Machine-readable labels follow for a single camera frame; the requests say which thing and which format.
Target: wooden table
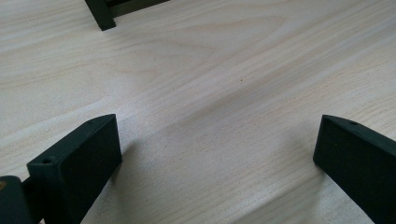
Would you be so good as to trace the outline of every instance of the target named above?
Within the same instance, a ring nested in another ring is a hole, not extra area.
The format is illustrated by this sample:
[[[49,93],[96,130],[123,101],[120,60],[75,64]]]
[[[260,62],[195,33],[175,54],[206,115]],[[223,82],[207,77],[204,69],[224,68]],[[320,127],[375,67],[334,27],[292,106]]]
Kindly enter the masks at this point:
[[[372,223],[312,156],[322,114],[396,139],[395,11],[172,0],[101,32],[83,0],[3,0],[1,175],[115,113],[123,164],[83,223]]]

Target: dark plastic block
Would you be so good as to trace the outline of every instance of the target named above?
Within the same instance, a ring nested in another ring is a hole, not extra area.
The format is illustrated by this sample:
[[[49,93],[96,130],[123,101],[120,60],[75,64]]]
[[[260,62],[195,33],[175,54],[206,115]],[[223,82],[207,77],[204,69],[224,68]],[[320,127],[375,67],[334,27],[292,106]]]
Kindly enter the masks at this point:
[[[314,162],[375,223],[396,223],[396,142],[347,119],[324,115]]]
[[[19,178],[0,177],[0,220],[2,224],[36,224],[41,218],[30,210],[28,199]]]
[[[112,0],[107,3],[110,12],[114,18],[122,16],[134,11],[141,10],[146,7],[167,2],[169,0]]]
[[[27,164],[46,223],[77,224],[121,163],[115,115],[91,119]]]
[[[102,31],[116,27],[105,0],[85,0],[85,2]]]

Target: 3d-printed part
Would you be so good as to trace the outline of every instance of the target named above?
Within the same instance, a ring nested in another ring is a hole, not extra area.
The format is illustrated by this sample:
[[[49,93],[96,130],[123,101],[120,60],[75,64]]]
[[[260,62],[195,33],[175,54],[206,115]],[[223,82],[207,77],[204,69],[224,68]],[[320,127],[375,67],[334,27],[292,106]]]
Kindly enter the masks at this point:
[[[22,184],[0,177],[0,223],[80,223],[120,163],[116,116],[91,119],[30,161]]]
[[[396,142],[363,125],[324,115],[314,162],[375,223],[396,223]]]
[[[85,0],[102,31],[116,27],[114,18],[169,0]]]

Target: screw hole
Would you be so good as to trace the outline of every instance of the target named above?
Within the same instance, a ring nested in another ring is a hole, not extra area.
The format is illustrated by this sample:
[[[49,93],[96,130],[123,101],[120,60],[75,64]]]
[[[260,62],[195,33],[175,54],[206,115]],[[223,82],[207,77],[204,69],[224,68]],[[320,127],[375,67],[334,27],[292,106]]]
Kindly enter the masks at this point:
[[[50,164],[53,163],[55,161],[55,157],[48,157],[46,159],[43,160],[44,164]]]

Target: wood grain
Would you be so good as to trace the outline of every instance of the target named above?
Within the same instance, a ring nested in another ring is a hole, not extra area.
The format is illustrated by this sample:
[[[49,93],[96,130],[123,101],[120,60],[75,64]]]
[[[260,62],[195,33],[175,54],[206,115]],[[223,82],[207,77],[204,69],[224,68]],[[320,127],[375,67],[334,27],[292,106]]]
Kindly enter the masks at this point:
[[[312,162],[320,116],[396,139],[395,1],[172,0],[101,32],[84,1],[0,2],[0,170],[119,121],[83,223],[372,223]]]

